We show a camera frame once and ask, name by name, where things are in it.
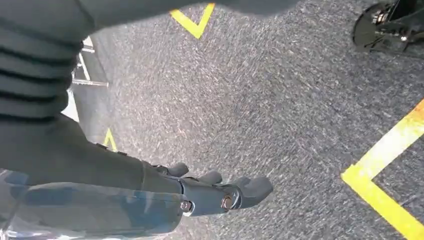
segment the robotic hand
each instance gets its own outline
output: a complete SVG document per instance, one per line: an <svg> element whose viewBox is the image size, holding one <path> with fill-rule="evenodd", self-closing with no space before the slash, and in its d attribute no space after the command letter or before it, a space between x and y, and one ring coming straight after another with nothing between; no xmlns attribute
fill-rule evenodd
<svg viewBox="0 0 424 240"><path fill-rule="evenodd" d="M258 205L274 188L266 177L250 179L242 176L234 182L222 184L222 176L211 171L204 176L183 177L189 172L184 163L173 167L153 166L166 178L181 185L181 194L186 197L181 203L184 216L195 217L223 214L229 210L246 209Z"/></svg>

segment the wheel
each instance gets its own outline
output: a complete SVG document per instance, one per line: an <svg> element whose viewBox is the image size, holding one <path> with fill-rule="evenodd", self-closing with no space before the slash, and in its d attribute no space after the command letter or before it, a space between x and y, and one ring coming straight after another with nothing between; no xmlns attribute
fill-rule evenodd
<svg viewBox="0 0 424 240"><path fill-rule="evenodd" d="M353 26L352 40L359 51L369 52L374 45L383 39L376 33L377 23L373 23L375 15L386 12L391 7L389 3L376 3L367 8L356 20Z"/></svg>

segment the dark fabric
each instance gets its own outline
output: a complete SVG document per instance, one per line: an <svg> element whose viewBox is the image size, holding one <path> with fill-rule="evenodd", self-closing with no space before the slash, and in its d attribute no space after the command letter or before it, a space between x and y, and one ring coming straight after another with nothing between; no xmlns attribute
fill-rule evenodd
<svg viewBox="0 0 424 240"><path fill-rule="evenodd" d="M285 9L297 0L219 0L249 13ZM61 115L82 40L104 27L145 19L199 0L1 0L0 169L33 184L76 182L178 191L147 162L87 141Z"/></svg>

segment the bolt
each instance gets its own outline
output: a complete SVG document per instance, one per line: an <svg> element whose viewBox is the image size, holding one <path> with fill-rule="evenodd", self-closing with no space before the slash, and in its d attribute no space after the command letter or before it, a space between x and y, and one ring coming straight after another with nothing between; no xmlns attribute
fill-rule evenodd
<svg viewBox="0 0 424 240"><path fill-rule="evenodd" d="M222 199L221 208L228 210L231 208L232 205L233 205L233 200L231 199L230 196L225 196Z"/></svg>
<svg viewBox="0 0 424 240"><path fill-rule="evenodd" d="M184 213L190 212L193 204L190 201L184 200L181 202L180 208Z"/></svg>

